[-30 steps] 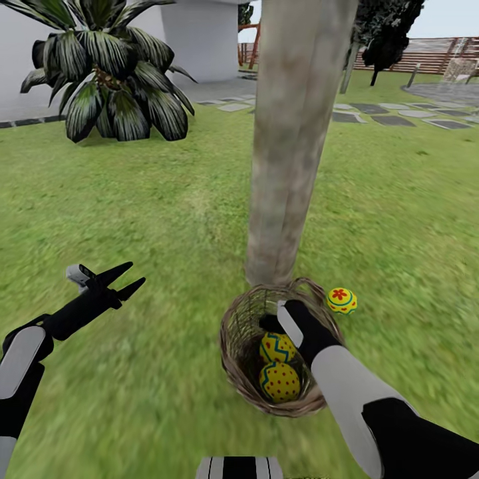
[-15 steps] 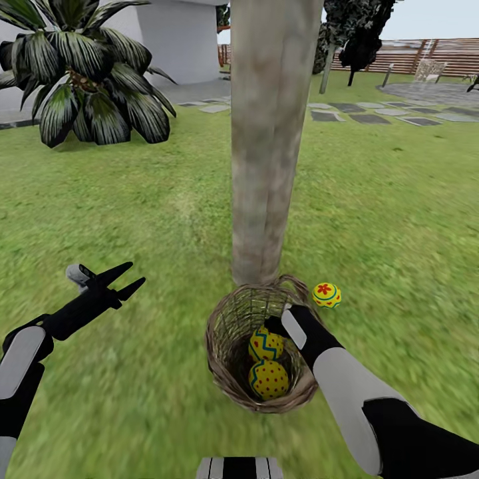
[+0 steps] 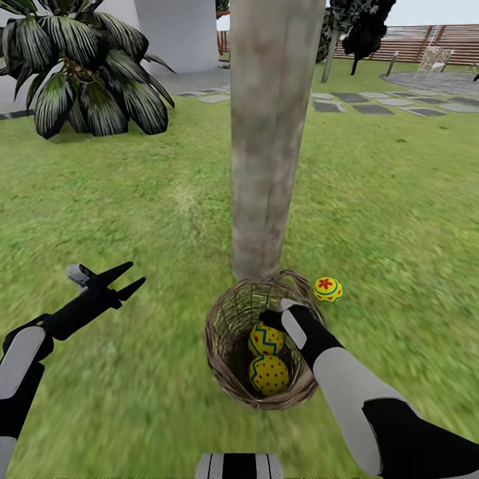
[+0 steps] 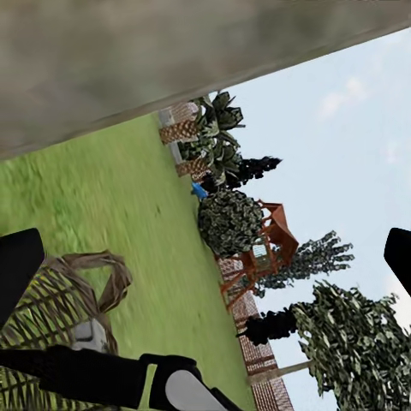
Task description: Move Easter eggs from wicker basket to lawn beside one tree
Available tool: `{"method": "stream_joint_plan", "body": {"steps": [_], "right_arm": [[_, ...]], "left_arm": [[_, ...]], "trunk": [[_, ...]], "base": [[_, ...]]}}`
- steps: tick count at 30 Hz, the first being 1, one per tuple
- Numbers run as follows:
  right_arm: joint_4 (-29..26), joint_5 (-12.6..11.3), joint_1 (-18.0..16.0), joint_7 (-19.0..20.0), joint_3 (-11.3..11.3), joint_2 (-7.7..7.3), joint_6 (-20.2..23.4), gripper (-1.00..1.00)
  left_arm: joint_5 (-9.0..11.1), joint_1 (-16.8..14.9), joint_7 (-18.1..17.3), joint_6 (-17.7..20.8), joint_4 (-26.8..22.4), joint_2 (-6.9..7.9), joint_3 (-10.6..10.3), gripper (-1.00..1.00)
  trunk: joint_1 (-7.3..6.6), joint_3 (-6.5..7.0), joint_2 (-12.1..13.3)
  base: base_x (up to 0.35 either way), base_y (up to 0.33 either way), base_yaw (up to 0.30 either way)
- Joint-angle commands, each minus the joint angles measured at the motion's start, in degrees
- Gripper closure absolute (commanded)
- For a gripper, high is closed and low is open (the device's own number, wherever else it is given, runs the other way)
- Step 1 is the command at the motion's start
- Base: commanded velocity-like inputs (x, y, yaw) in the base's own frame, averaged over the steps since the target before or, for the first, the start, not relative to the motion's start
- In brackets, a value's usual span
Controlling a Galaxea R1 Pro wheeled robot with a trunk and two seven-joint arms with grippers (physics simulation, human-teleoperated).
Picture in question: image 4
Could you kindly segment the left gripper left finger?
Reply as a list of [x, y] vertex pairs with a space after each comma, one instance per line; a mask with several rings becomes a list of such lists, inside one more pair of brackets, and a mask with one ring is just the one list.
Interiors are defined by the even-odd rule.
[[36, 228], [0, 238], [0, 329], [45, 260], [43, 243]]

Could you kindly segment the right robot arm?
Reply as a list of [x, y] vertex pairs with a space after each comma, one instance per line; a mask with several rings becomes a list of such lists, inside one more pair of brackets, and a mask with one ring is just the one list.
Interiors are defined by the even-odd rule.
[[180, 355], [142, 354], [138, 360], [106, 354], [106, 329], [96, 318], [73, 329], [72, 347], [60, 342], [48, 349], [0, 348], [0, 367], [39, 378], [41, 392], [54, 391], [87, 405], [110, 404], [136, 409], [149, 364], [158, 365], [149, 409], [160, 411], [241, 411], [218, 388], [202, 382], [197, 361]]

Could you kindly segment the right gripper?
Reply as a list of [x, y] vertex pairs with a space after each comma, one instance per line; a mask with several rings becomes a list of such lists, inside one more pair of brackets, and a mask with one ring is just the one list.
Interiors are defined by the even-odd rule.
[[54, 391], [66, 399], [87, 405], [107, 404], [110, 376], [119, 356], [89, 350], [73, 350], [60, 342], [48, 349], [0, 348], [0, 367], [39, 378], [41, 392]]

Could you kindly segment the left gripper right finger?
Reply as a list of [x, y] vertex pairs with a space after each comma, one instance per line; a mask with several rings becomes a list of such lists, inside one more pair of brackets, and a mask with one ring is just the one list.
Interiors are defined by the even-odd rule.
[[385, 243], [384, 258], [411, 296], [411, 231], [391, 228]]

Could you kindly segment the wicker basket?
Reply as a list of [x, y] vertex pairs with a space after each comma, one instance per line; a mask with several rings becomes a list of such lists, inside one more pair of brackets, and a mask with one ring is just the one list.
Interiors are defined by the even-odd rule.
[[[101, 266], [110, 266], [112, 274], [105, 289], [97, 300], [95, 289], [91, 288], [89, 280], [78, 273], [78, 270], [98, 268]], [[63, 257], [57, 257], [45, 253], [45, 260], [39, 267], [36, 274], [43, 274], [45, 279], [38, 279], [39, 286], [48, 294], [48, 297], [42, 295], [34, 283], [31, 285], [33, 289], [26, 289], [24, 297], [31, 299], [30, 303], [22, 302], [12, 312], [12, 317], [17, 324], [17, 327], [7, 321], [4, 327], [0, 329], [1, 343], [5, 350], [15, 349], [41, 349], [40, 340], [45, 341], [46, 349], [50, 345], [58, 344], [72, 347], [75, 343], [72, 329], [80, 322], [83, 323], [83, 318], [80, 305], [84, 312], [89, 316], [89, 320], [96, 318], [98, 322], [106, 329], [106, 343], [103, 344], [103, 351], [106, 354], [119, 356], [118, 344], [112, 335], [111, 323], [107, 312], [119, 306], [121, 300], [125, 299], [127, 292], [125, 289], [133, 282], [133, 276], [129, 268], [125, 264], [125, 259], [121, 255], [115, 255], [110, 251], [102, 253], [83, 253], [83, 254], [64, 254]], [[34, 281], [33, 279], [33, 281]], [[62, 288], [61, 288], [62, 287]], [[33, 294], [34, 293], [34, 294]], [[36, 296], [34, 296], [36, 295]], [[51, 303], [52, 302], [52, 303]], [[43, 306], [44, 305], [44, 306]], [[37, 319], [34, 317], [32, 306], [36, 306], [41, 313], [43, 324], [48, 329], [46, 335]], [[38, 327], [40, 336], [30, 330], [27, 322], [21, 319], [21, 310], [28, 309], [33, 320]], [[66, 313], [73, 324], [69, 325], [63, 313]], [[53, 321], [56, 330], [53, 331], [46, 319], [46, 316]], [[25, 342], [21, 343], [15, 335], [14, 330], [24, 338]], [[11, 346], [4, 334], [11, 337], [16, 345]], [[5, 368], [4, 374], [7, 378], [8, 387], [3, 388], [0, 384], [0, 393], [6, 395], [6, 403], [10, 406], [11, 411], [45, 411], [44, 396], [39, 388], [39, 378], [31, 377], [26, 373], [22, 373], [25, 378], [24, 382], [20, 381], [18, 371], [11, 369], [15, 376], [15, 385], [11, 384], [9, 377], [9, 369]], [[13, 390], [17, 388], [17, 409], [15, 409], [15, 399]], [[57, 399], [58, 411], [63, 411], [63, 399], [58, 393], [55, 394]], [[72, 411], [72, 400], [67, 399], [68, 411]], [[85, 411], [123, 411], [123, 407], [115, 405], [98, 405], [97, 403], [86, 407]]]

